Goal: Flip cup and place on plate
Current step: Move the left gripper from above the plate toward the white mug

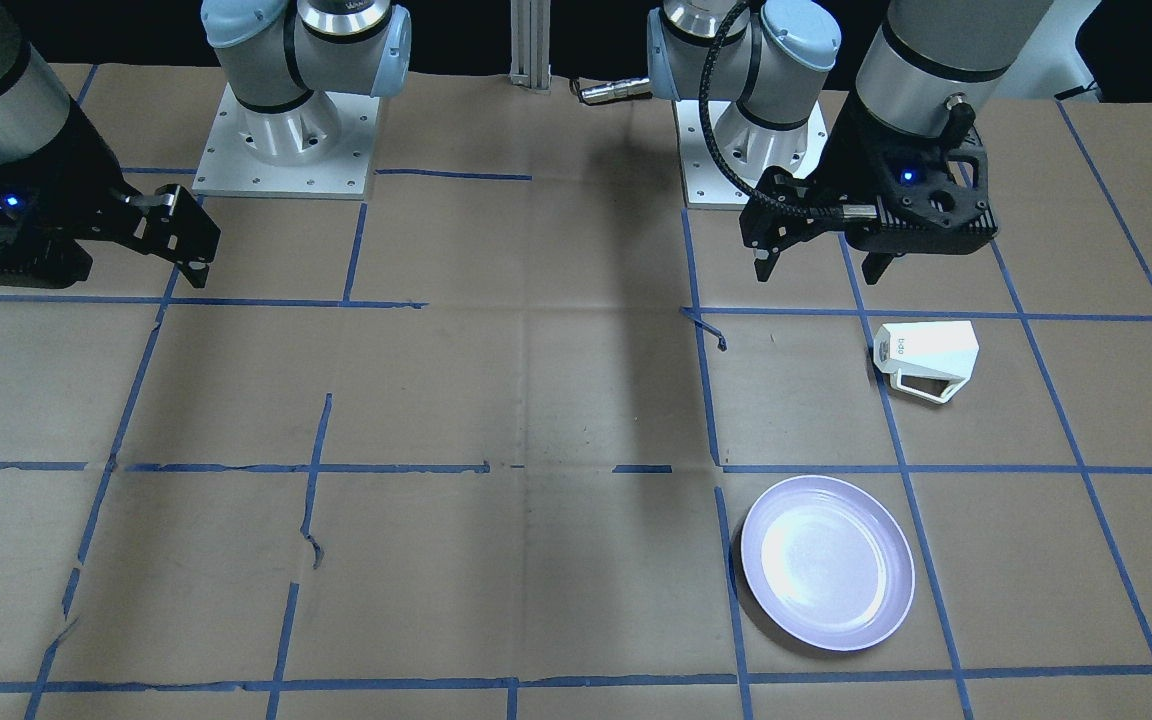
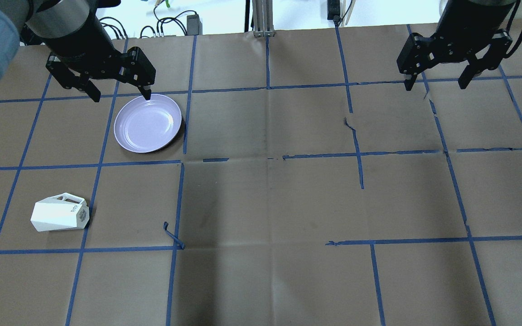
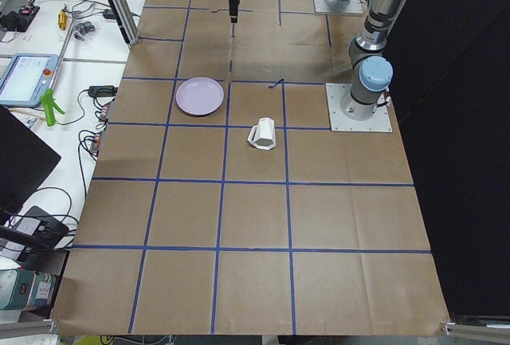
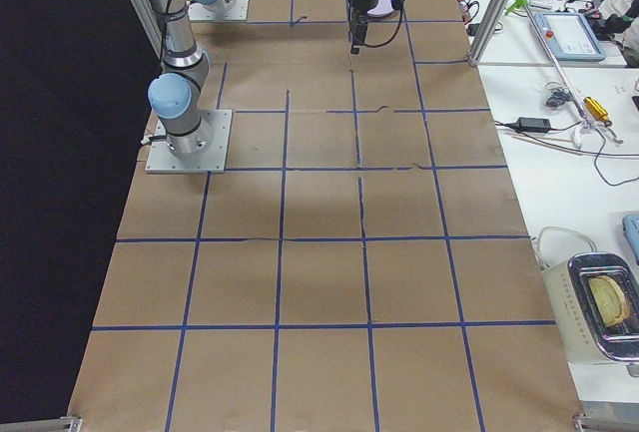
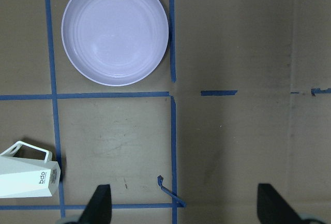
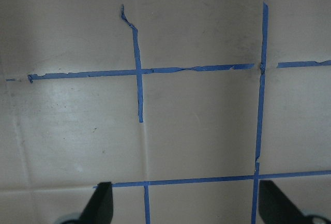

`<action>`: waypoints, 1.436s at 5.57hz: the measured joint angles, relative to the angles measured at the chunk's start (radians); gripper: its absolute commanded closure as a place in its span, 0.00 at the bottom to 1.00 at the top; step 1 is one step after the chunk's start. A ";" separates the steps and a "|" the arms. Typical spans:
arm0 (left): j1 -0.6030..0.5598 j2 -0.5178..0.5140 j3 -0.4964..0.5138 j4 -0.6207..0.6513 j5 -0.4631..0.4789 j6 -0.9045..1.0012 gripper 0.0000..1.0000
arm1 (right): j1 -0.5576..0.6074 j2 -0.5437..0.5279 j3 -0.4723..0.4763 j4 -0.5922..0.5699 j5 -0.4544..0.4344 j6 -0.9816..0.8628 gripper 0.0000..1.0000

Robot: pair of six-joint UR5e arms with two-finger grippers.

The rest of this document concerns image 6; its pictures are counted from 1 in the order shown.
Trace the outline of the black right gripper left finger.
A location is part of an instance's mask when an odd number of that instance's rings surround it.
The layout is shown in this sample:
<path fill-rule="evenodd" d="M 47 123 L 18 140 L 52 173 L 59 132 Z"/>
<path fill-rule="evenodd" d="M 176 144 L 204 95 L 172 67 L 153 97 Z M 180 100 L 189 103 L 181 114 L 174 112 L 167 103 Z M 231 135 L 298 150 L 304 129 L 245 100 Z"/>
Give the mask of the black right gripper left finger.
<path fill-rule="evenodd" d="M 113 219 L 113 191 L 111 182 L 97 185 L 79 217 L 79 223 L 109 224 Z"/>

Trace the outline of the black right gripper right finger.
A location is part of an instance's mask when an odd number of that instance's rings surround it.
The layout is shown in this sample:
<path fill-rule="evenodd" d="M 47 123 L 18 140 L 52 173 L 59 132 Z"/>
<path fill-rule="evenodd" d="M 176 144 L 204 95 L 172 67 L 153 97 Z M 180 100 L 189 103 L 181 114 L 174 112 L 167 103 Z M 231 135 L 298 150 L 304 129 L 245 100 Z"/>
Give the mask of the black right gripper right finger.
<path fill-rule="evenodd" d="M 259 183 L 259 215 L 264 223 L 314 223 L 314 215 L 304 215 L 270 180 Z"/>

